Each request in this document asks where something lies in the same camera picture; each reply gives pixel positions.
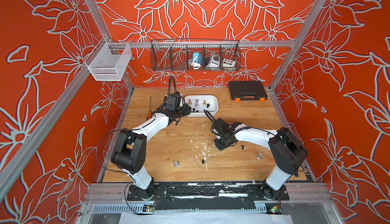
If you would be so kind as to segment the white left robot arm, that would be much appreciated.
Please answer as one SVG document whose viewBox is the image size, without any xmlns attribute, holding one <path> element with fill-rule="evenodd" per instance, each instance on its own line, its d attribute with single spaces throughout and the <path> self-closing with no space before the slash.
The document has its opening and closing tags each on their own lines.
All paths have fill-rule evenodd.
<svg viewBox="0 0 390 224">
<path fill-rule="evenodd" d="M 168 93 L 163 103 L 150 114 L 150 118 L 133 129 L 117 129 L 118 133 L 111 154 L 111 163 L 125 173 L 133 182 L 132 190 L 143 200 L 154 196 L 154 179 L 147 172 L 144 164 L 148 141 L 159 131 L 191 114 L 190 106 L 184 102 L 177 91 L 176 81 L 169 77 Z"/>
</svg>

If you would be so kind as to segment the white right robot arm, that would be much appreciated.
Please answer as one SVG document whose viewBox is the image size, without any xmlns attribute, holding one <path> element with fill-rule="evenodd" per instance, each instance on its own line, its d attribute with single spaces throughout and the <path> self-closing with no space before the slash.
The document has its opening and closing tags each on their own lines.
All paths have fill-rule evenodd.
<svg viewBox="0 0 390 224">
<path fill-rule="evenodd" d="M 291 176 L 298 176 L 308 151 L 290 129 L 265 130 L 234 122 L 231 125 L 222 118 L 215 119 L 208 110 L 206 117 L 212 122 L 211 132 L 216 136 L 214 143 L 223 151 L 243 141 L 269 149 L 275 161 L 275 167 L 262 183 L 261 191 L 265 199 L 279 197 L 280 190 Z"/>
</svg>

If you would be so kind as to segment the white plastic storage box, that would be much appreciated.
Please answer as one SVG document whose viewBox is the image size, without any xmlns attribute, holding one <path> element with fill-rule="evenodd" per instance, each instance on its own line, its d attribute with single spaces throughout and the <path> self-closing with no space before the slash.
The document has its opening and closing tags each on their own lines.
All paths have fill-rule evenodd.
<svg viewBox="0 0 390 224">
<path fill-rule="evenodd" d="M 188 104 L 189 99 L 192 101 L 192 105 L 189 105 L 192 109 L 189 117 L 205 117 L 204 109 L 208 110 L 213 116 L 219 110 L 218 100 L 213 95 L 188 95 L 184 98 L 184 102 Z M 195 107 L 196 100 L 199 100 L 199 107 Z M 207 108 L 206 105 L 203 105 L 203 102 L 206 101 L 207 104 L 210 104 L 210 107 Z"/>
</svg>

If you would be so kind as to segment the blue box in basket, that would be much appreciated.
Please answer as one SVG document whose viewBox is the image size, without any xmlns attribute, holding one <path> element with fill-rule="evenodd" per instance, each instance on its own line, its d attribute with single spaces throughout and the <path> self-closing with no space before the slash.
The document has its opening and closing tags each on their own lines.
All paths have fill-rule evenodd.
<svg viewBox="0 0 390 224">
<path fill-rule="evenodd" d="M 200 69 L 203 65 L 203 56 L 200 53 L 194 53 L 193 57 L 188 60 L 188 64 L 194 70 Z"/>
</svg>

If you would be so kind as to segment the white dotted box in basket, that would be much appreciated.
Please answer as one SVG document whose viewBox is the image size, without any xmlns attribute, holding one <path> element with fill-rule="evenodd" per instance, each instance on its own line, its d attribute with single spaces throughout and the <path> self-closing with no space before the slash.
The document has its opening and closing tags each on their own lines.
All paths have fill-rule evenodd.
<svg viewBox="0 0 390 224">
<path fill-rule="evenodd" d="M 236 65 L 236 61 L 234 60 L 224 58 L 222 61 L 223 69 L 233 69 L 236 68 L 235 65 Z"/>
</svg>

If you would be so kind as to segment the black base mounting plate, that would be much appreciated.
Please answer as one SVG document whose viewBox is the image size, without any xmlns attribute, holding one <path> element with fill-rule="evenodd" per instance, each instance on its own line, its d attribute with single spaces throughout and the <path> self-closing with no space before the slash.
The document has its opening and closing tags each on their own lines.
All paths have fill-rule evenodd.
<svg viewBox="0 0 390 224">
<path fill-rule="evenodd" d="M 262 182 L 206 181 L 206 182 L 156 182 L 151 197 L 134 185 L 125 187 L 125 202 L 143 203 L 137 212 L 169 211 L 253 211 L 281 213 L 281 203 L 289 201 L 286 187 L 264 190 Z"/>
</svg>

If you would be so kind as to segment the white device in basket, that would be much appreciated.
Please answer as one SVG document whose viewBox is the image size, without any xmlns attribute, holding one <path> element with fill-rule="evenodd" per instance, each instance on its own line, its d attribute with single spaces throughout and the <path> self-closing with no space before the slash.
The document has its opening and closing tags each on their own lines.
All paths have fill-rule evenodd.
<svg viewBox="0 0 390 224">
<path fill-rule="evenodd" d="M 220 55 L 212 53 L 210 57 L 206 60 L 206 68 L 219 68 L 220 62 Z"/>
</svg>

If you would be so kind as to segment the black tool case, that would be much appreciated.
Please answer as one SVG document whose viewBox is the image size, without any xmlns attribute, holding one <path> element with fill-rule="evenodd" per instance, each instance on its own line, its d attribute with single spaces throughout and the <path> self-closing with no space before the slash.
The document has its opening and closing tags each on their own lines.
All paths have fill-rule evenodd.
<svg viewBox="0 0 390 224">
<path fill-rule="evenodd" d="M 228 83 L 231 99 L 240 101 L 264 102 L 268 95 L 261 81 L 232 81 Z"/>
</svg>

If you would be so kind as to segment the orange handled screwdriver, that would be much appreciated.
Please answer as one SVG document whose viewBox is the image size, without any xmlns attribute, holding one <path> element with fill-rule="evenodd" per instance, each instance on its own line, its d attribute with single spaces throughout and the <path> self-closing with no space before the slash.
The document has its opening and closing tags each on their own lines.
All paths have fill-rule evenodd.
<svg viewBox="0 0 390 224">
<path fill-rule="evenodd" d="M 152 97 L 149 97 L 149 110 L 148 110 L 148 114 L 147 114 L 147 119 L 151 119 L 152 117 L 152 110 L 151 110 L 151 106 L 152 106 Z"/>
</svg>

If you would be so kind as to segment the clear plastic wall bin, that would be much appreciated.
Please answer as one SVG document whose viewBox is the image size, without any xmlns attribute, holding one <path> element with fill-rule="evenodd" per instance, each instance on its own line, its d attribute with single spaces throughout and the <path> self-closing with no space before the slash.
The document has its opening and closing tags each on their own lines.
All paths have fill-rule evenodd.
<svg viewBox="0 0 390 224">
<path fill-rule="evenodd" d="M 96 81 L 116 82 L 122 80 L 132 55 L 128 44 L 121 54 L 113 54 L 109 46 L 102 43 L 85 61 L 85 64 Z"/>
</svg>

